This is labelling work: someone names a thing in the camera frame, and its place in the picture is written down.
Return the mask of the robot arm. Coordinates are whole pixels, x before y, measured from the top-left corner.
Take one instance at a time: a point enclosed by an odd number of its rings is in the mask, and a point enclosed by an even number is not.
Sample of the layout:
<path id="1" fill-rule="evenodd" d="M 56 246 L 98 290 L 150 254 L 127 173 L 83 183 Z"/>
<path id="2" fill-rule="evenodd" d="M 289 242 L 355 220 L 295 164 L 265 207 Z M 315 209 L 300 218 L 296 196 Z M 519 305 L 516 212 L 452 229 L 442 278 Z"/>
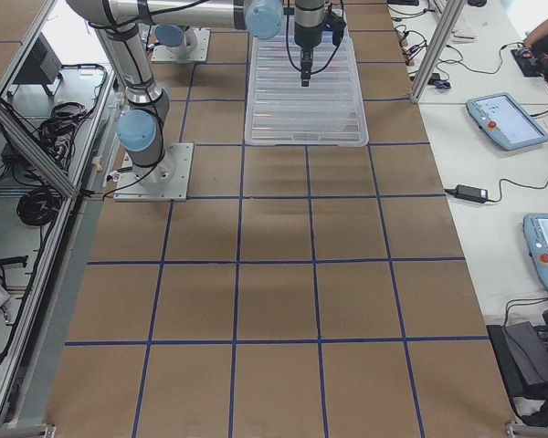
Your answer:
<path id="1" fill-rule="evenodd" d="M 156 40 L 163 46 L 182 51 L 192 51 L 198 44 L 195 30 L 190 26 L 158 25 L 154 29 Z"/>
<path id="2" fill-rule="evenodd" d="M 69 6 L 102 34 L 107 57 L 123 80 L 130 108 L 117 134 L 144 186 L 164 186 L 174 164 L 163 140 L 169 97 L 154 78 L 140 26 L 216 26 L 268 40 L 287 21 L 280 1 L 71 1 Z"/>

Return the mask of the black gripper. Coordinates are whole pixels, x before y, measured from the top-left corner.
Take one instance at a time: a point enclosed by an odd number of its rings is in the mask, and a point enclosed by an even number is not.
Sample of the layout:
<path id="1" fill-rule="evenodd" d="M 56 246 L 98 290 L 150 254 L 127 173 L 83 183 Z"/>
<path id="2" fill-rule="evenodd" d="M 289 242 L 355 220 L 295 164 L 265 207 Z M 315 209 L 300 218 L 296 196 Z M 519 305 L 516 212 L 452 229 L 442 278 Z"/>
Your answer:
<path id="1" fill-rule="evenodd" d="M 332 33 L 334 50 L 323 68 L 327 68 L 343 41 L 346 22 L 344 8 L 338 15 L 332 4 L 296 4 L 294 6 L 294 42 L 300 48 L 300 84 L 308 87 L 311 80 L 313 50 L 322 40 L 325 31 Z"/>

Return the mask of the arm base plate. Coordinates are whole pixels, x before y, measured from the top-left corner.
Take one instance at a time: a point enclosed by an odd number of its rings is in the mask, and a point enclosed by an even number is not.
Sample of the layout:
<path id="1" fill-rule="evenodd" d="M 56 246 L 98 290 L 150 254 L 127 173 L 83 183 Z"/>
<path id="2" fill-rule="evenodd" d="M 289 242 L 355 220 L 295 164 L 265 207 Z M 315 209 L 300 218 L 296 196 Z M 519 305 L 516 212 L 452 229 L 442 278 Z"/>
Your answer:
<path id="1" fill-rule="evenodd" d="M 154 169 L 144 169 L 134 167 L 125 152 L 122 164 L 131 169 L 120 174 L 113 199 L 118 202 L 185 201 L 193 154 L 193 143 L 171 143 L 164 147 L 164 157 Z"/>
<path id="2" fill-rule="evenodd" d="M 191 64 L 206 62 L 210 30 L 202 27 L 158 26 L 152 62 L 158 64 Z"/>

